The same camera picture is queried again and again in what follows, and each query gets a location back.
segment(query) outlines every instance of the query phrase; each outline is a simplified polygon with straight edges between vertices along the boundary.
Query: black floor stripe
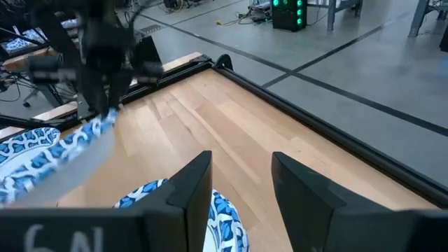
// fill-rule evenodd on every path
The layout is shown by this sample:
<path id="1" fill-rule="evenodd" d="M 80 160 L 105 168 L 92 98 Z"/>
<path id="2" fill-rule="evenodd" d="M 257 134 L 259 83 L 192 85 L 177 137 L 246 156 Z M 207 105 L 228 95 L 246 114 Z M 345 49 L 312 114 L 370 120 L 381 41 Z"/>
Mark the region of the black floor stripe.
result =
<path id="1" fill-rule="evenodd" d="M 244 57 L 246 57 L 246 58 L 248 58 L 248 59 L 251 59 L 251 60 L 253 60 L 253 61 L 256 61 L 256 62 L 258 62 L 258 63 L 261 63 L 261 64 L 264 64 L 264 65 L 266 65 L 266 66 L 272 67 L 273 69 L 277 69 L 277 70 L 283 71 L 283 72 L 285 72 L 285 73 L 292 73 L 291 69 L 287 69 L 287 68 L 282 67 L 282 66 L 280 66 L 280 65 L 278 65 L 278 64 L 275 64 L 275 63 L 273 63 L 273 62 L 270 62 L 270 61 L 268 61 L 268 60 L 266 60 L 266 59 L 262 59 L 262 58 L 260 58 L 260 57 L 258 57 L 258 56 L 255 56 L 255 55 L 253 55 L 253 54 L 251 54 L 251 53 L 248 53 L 248 52 L 244 52 L 244 51 L 242 51 L 242 50 L 235 49 L 235 48 L 233 48 L 233 47 L 231 47 L 231 46 L 224 45 L 223 43 L 219 43 L 219 42 L 216 42 L 216 41 L 212 41 L 211 39 L 204 38 L 203 36 L 196 35 L 196 34 L 194 34 L 194 33 L 191 33 L 191 32 L 189 32 L 189 31 L 186 31 L 186 30 L 184 30 L 184 29 L 175 27 L 175 26 L 173 26 L 173 25 L 171 25 L 171 24 L 167 24 L 167 23 L 165 23 L 165 22 L 161 22 L 161 21 L 156 20 L 156 19 L 154 19 L 154 18 L 152 18 L 152 17 L 148 17 L 147 15 L 141 15 L 141 16 L 144 17 L 144 18 L 148 18 L 149 20 L 152 20 L 152 21 L 154 21 L 154 22 L 158 22 L 158 23 L 160 23 L 160 24 L 162 24 L 162 25 L 164 25 L 164 26 L 166 26 L 166 27 L 170 27 L 170 28 L 172 28 L 172 29 L 175 29 L 175 30 L 178 31 L 178 32 L 182 32 L 182 33 L 184 33 L 184 34 L 187 34 L 187 35 L 190 35 L 190 36 L 194 36 L 196 39 L 200 39 L 200 40 L 205 41 L 205 42 L 207 42 L 207 43 L 210 43 L 210 44 L 212 44 L 212 45 L 218 46 L 219 48 L 226 49 L 226 50 L 228 50 L 228 51 L 230 51 L 230 52 L 232 52 L 232 53 L 236 53 L 236 54 L 238 54 L 238 55 L 244 56 Z"/>
<path id="2" fill-rule="evenodd" d="M 312 61 L 310 61 L 308 63 L 303 64 L 302 66 L 299 66 L 298 68 L 294 69 L 293 72 L 299 72 L 303 69 L 306 69 L 306 68 L 328 58 L 329 56 L 334 55 L 334 54 L 342 51 L 343 49 L 348 48 L 349 46 L 352 46 L 353 44 L 370 37 L 371 35 L 379 32 L 379 31 L 383 30 L 384 28 L 392 25 L 393 23 L 401 20 L 402 18 L 406 17 L 407 15 L 409 15 L 409 13 L 403 13 L 402 15 L 399 15 L 398 17 L 395 17 L 392 20 L 389 20 L 388 22 L 378 26 L 377 28 L 364 33 L 363 35 L 359 36 L 358 38 L 355 38 L 355 39 L 345 43 L 344 45 L 341 45 L 340 47 L 335 48 L 335 49 L 331 50 L 330 52 L 327 52 L 326 54 L 324 54 L 320 57 L 317 57 L 316 59 L 313 59 Z"/>
<path id="3" fill-rule="evenodd" d="M 352 42 L 352 41 L 348 42 L 348 43 L 347 43 L 348 45 L 346 45 L 346 44 L 341 45 L 340 47 L 338 47 L 338 48 L 332 50 L 331 52 L 329 52 L 329 53 L 327 53 L 327 54 L 325 54 L 325 55 L 327 55 L 327 57 L 329 57 L 329 56 L 331 56 L 331 55 L 334 55 L 335 53 L 337 53 L 337 52 L 339 52 L 339 51 L 341 51 L 341 50 L 347 48 L 348 46 L 351 46 L 351 45 L 353 45 L 353 44 L 355 44 L 355 43 L 357 43 L 357 42 L 359 42 L 359 41 L 362 41 L 363 39 L 366 39 L 367 37 L 373 35 L 374 33 L 381 31 L 381 30 L 384 29 L 385 27 L 387 27 L 387 26 L 393 24 L 394 22 L 397 22 L 399 19 L 405 17 L 406 15 L 408 15 L 408 13 L 402 14 L 402 15 L 400 15 L 400 16 L 398 16 L 398 17 L 396 17 L 396 18 L 394 18 L 394 19 L 392 19 L 392 20 L 390 20 L 390 21 L 388 21 L 387 23 L 385 23 L 385 24 L 383 24 L 383 25 L 381 25 L 381 26 L 379 26 L 379 27 L 373 29 L 372 31 L 369 31 L 369 32 L 367 32 L 366 34 L 364 34 L 364 35 L 362 35 L 362 36 L 360 36 L 360 37 L 358 37 L 358 38 L 352 40 L 353 42 Z M 271 80 L 270 82 L 268 82 L 268 83 L 262 85 L 263 88 L 268 88 L 269 86 L 272 86 L 272 85 L 278 83 L 279 81 L 284 80 L 285 78 L 287 78 L 287 77 L 289 77 L 289 76 L 295 76 L 295 77 L 298 77 L 298 78 L 300 78 L 300 79 L 302 79 L 302 80 L 304 80 L 304 81 L 307 81 L 307 82 L 309 82 L 309 83 L 311 83 L 311 84 L 317 85 L 317 86 L 319 86 L 319 87 L 321 87 L 321 88 L 325 88 L 326 90 L 329 90 L 329 91 L 331 91 L 331 92 L 334 92 L 334 93 L 337 93 L 337 94 L 339 94 L 339 95 L 342 95 L 342 96 L 344 96 L 344 97 L 346 97 L 346 98 L 348 98 L 348 99 L 352 99 L 352 100 L 354 100 L 354 101 L 357 101 L 357 102 L 359 102 L 359 103 L 362 103 L 362 104 L 364 104 L 364 105 L 367 105 L 367 106 L 369 106 L 369 107 L 371 107 L 371 108 L 373 108 L 373 109 L 377 109 L 378 111 L 387 113 L 387 114 L 389 114 L 389 115 L 391 115 L 391 116 L 395 116 L 395 117 L 397 117 L 397 118 L 399 118 L 399 119 L 405 120 L 405 121 L 407 121 L 407 122 L 409 122 L 409 123 L 412 123 L 412 124 L 414 124 L 414 125 L 418 125 L 418 126 L 423 127 L 423 128 L 425 128 L 425 129 L 427 129 L 427 130 L 430 130 L 430 131 L 432 131 L 432 132 L 435 132 L 435 133 L 438 133 L 438 134 L 441 134 L 441 135 L 443 135 L 443 136 L 448 137 L 448 129 L 447 129 L 447 128 L 444 128 L 444 127 L 442 127 L 442 126 L 439 126 L 439 125 L 433 124 L 433 123 L 431 123 L 431 122 L 422 120 L 422 119 L 417 118 L 417 117 L 415 117 L 415 116 L 413 116 L 413 115 L 409 115 L 409 114 L 403 113 L 403 112 L 398 111 L 398 110 L 396 110 L 396 109 L 394 109 L 394 108 L 385 106 L 385 105 L 383 105 L 383 104 L 379 104 L 379 103 L 377 103 L 377 102 L 375 102 L 375 101 L 366 99 L 366 98 L 364 98 L 364 97 L 360 97 L 360 96 L 358 96 L 357 94 L 354 94 L 354 93 L 351 93 L 351 92 L 348 92 L 348 91 L 339 89 L 338 87 L 335 87 L 335 86 L 332 86 L 332 85 L 330 85 L 330 84 L 324 83 L 323 81 L 320 81 L 320 80 L 316 80 L 316 79 L 314 79 L 314 78 L 312 78 L 312 77 L 303 75 L 303 74 L 301 74 L 301 73 L 296 73 L 296 72 L 294 72 L 294 71 L 292 71 L 292 70 L 290 70 L 290 69 L 287 69 L 287 68 L 285 68 L 285 67 L 282 67 L 282 66 L 280 66 L 280 65 L 278 65 L 278 64 L 275 64 L 275 63 L 273 63 L 273 62 L 270 62 L 270 61 L 268 61 L 268 60 L 266 60 L 266 59 L 262 59 L 262 58 L 260 58 L 260 57 L 258 57 L 258 56 L 252 55 L 252 54 L 250 54 L 250 53 L 248 53 L 248 52 L 244 52 L 244 51 L 242 51 L 242 50 L 235 49 L 235 48 L 233 48 L 233 47 L 230 47 L 230 46 L 228 46 L 228 45 L 224 45 L 224 44 L 219 43 L 219 42 L 216 42 L 216 41 L 212 41 L 212 40 L 210 40 L 210 39 L 208 39 L 208 38 L 204 38 L 203 36 L 196 35 L 196 34 L 194 34 L 194 33 L 192 33 L 192 32 L 189 32 L 189 31 L 186 31 L 186 30 L 184 30 L 184 29 L 180 29 L 180 28 L 178 28 L 178 27 L 175 27 L 175 26 L 173 26 L 173 25 L 170 25 L 170 24 L 161 22 L 161 21 L 159 21 L 159 20 L 156 20 L 156 19 L 154 19 L 154 18 L 148 17 L 148 16 L 146 16 L 146 15 L 141 15 L 141 16 L 142 16 L 142 17 L 145 17 L 145 18 L 148 18 L 149 20 L 152 20 L 152 21 L 154 21 L 154 22 L 158 22 L 158 23 L 160 23 L 160 24 L 162 24 L 162 25 L 164 25 L 164 26 L 166 26 L 166 27 L 170 27 L 170 28 L 172 28 L 172 29 L 175 29 L 175 30 L 178 31 L 178 32 L 182 32 L 182 33 L 184 33 L 184 34 L 187 34 L 187 35 L 189 35 L 189 36 L 193 36 L 193 37 L 195 37 L 195 38 L 197 38 L 197 39 L 200 39 L 200 40 L 205 41 L 205 42 L 207 42 L 207 43 L 210 43 L 210 44 L 212 44 L 212 45 L 218 46 L 219 48 L 229 50 L 230 52 L 233 52 L 233 53 L 235 53 L 235 54 L 244 56 L 244 57 L 246 57 L 246 58 L 248 58 L 248 59 L 251 59 L 251 60 L 253 60 L 253 61 L 259 62 L 259 63 L 264 64 L 264 65 L 266 65 L 266 66 L 269 66 L 269 67 L 272 67 L 272 68 L 274 68 L 274 69 L 277 69 L 277 70 L 280 70 L 280 71 L 285 72 L 284 75 L 282 75 L 282 76 L 280 76 L 280 77 L 277 77 L 277 78 L 275 78 L 274 80 Z M 323 60 L 324 58 L 322 58 L 322 59 L 320 59 L 320 60 L 317 60 L 317 59 L 314 59 L 312 62 L 314 62 L 314 64 L 315 64 L 315 63 L 317 63 L 317 62 Z"/>
<path id="4" fill-rule="evenodd" d="M 289 76 L 291 76 L 291 73 L 285 73 L 285 74 L 282 74 L 282 75 L 280 75 L 279 77 L 275 78 L 274 80 L 271 80 L 271 81 L 269 81 L 269 82 L 267 82 L 267 83 L 261 85 L 261 87 L 262 87 L 262 88 L 268 88 L 268 87 L 270 87 L 270 86 L 272 86 L 272 85 L 275 85 L 275 84 L 279 83 L 280 81 L 286 79 L 286 78 L 289 77 Z"/>
<path id="5" fill-rule="evenodd" d="M 220 10 L 220 9 L 222 9 L 222 8 L 225 8 L 225 7 L 228 7 L 228 6 L 234 5 L 234 4 L 238 4 L 238 3 L 239 3 L 239 2 L 241 2 L 241 1 L 243 1 L 243 0 L 238 0 L 238 1 L 236 1 L 236 2 L 233 2 L 233 3 L 229 3 L 229 4 L 226 4 L 226 5 L 224 5 L 224 6 L 221 6 L 221 7 L 219 7 L 219 8 L 216 8 L 216 9 L 213 9 L 213 10 L 209 10 L 209 11 L 207 11 L 207 12 L 205 12 L 205 13 L 202 13 L 202 14 L 196 15 L 196 16 L 194 16 L 194 17 L 190 17 L 190 18 L 187 18 L 186 20 L 182 20 L 182 21 L 179 21 L 179 22 L 175 22 L 175 23 L 174 23 L 174 24 L 172 24 L 172 25 L 178 25 L 178 24 L 180 24 L 180 23 L 183 23 L 183 22 L 185 22 L 185 21 L 189 21 L 189 20 L 192 20 L 193 18 L 197 18 L 197 17 L 200 17 L 200 16 L 202 16 L 202 15 L 206 15 L 206 14 L 209 14 L 209 13 L 211 13 L 211 12 L 214 12 L 214 11 Z"/>
<path id="6" fill-rule="evenodd" d="M 442 136 L 448 137 L 448 129 L 445 128 L 445 127 L 442 127 L 442 126 L 436 125 L 434 123 L 428 122 L 426 120 L 417 118 L 417 117 L 415 117 L 413 115 L 410 115 L 410 114 L 407 114 L 407 113 L 403 113 L 403 112 L 398 111 L 398 110 L 396 110 L 394 108 L 391 108 L 389 106 L 385 106 L 383 104 L 379 104 L 379 103 L 377 103 L 375 101 L 366 99 L 366 98 L 361 97 L 361 96 L 359 96 L 357 94 L 354 94 L 352 92 L 348 92 L 348 91 L 342 90 L 342 89 L 340 89 L 338 87 L 335 87 L 335 86 L 332 86 L 330 84 L 324 83 L 323 81 L 320 81 L 320 80 L 316 80 L 315 78 L 306 76 L 304 74 L 294 73 L 293 75 L 295 77 L 300 78 L 300 79 L 302 79 L 304 81 L 307 81 L 307 82 L 309 82 L 311 84 L 314 84 L 316 86 L 319 86 L 321 88 L 324 88 L 326 90 L 334 92 L 336 94 L 342 95 L 343 97 L 346 97 L 348 99 L 357 101 L 357 102 L 362 103 L 362 104 L 364 104 L 366 106 L 369 106 L 369 107 L 371 107 L 373 109 L 377 109 L 378 111 L 384 112 L 384 113 L 389 114 L 391 116 L 395 116 L 395 117 L 397 117 L 399 119 L 405 120 L 405 121 L 407 121 L 409 123 L 412 123 L 414 125 L 418 125 L 418 126 L 420 126 L 422 128 L 425 128 L 425 129 L 430 130 L 432 132 L 441 134 Z"/>

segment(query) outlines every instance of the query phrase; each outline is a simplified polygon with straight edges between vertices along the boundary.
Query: wooden table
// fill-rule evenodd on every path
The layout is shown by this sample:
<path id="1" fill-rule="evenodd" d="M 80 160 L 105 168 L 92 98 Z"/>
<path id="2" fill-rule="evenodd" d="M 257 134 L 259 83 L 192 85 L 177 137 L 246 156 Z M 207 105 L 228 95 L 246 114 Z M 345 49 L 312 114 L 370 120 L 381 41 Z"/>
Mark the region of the wooden table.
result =
<path id="1" fill-rule="evenodd" d="M 115 135 L 110 160 L 59 207 L 112 207 L 211 150 L 213 186 L 237 207 L 251 251 L 292 251 L 272 187 L 273 151 L 390 209 L 436 208 L 211 69 L 126 105 Z"/>

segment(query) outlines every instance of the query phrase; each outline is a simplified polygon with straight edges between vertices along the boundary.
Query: black bracket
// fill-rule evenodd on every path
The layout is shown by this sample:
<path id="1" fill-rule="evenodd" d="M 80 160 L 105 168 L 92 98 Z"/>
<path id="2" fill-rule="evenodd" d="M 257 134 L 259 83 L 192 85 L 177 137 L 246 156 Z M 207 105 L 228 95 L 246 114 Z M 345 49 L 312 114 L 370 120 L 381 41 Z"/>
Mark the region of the black bracket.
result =
<path id="1" fill-rule="evenodd" d="M 225 67 L 227 69 L 233 70 L 232 60 L 230 59 L 230 56 L 227 54 L 219 56 L 219 58 L 216 60 L 215 64 L 213 65 L 214 69 Z"/>
<path id="2" fill-rule="evenodd" d="M 194 59 L 190 59 L 191 63 L 202 63 L 202 62 L 208 62 L 211 61 L 211 58 L 209 56 L 206 55 L 201 55 L 199 57 L 196 57 Z"/>

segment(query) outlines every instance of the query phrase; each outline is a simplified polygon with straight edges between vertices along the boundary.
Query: concrete floor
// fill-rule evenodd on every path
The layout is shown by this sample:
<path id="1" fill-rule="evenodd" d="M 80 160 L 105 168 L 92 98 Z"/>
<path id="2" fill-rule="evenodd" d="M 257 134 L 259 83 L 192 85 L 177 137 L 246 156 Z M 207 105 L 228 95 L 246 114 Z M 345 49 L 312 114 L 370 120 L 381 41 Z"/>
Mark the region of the concrete floor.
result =
<path id="1" fill-rule="evenodd" d="M 248 1 L 206 0 L 169 15 L 152 7 L 136 28 L 162 26 L 153 38 L 163 62 L 195 51 L 229 54 L 239 74 L 448 186 L 448 53 L 438 48 L 446 22 L 431 13 L 422 34 L 408 38 L 416 5 L 366 0 L 360 19 L 338 13 L 334 31 L 323 18 L 290 33 L 270 23 L 217 26 L 244 13 Z M 326 14 L 308 11 L 308 23 Z M 46 107 L 36 100 L 32 110 L 1 103 L 0 113 L 32 116 Z"/>

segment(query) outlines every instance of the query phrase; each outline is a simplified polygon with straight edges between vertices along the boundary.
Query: blue and white plate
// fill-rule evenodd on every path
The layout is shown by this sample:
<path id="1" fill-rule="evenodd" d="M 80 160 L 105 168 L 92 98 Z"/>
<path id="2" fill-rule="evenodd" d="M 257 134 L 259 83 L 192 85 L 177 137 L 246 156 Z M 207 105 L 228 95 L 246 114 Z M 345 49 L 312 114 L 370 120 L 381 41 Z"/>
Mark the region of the blue and white plate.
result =
<path id="1" fill-rule="evenodd" d="M 143 185 L 122 198 L 115 208 L 125 208 L 159 188 L 166 179 Z M 235 206 L 217 190 L 211 192 L 204 252 L 249 252 L 249 238 Z"/>
<path id="2" fill-rule="evenodd" d="M 107 160 L 114 145 L 117 111 L 95 118 L 0 177 L 0 207 L 38 207 L 83 184 Z"/>
<path id="3" fill-rule="evenodd" d="M 29 130 L 0 143 L 0 180 L 14 172 L 24 160 L 34 158 L 56 144 L 60 136 L 58 129 L 44 127 Z"/>

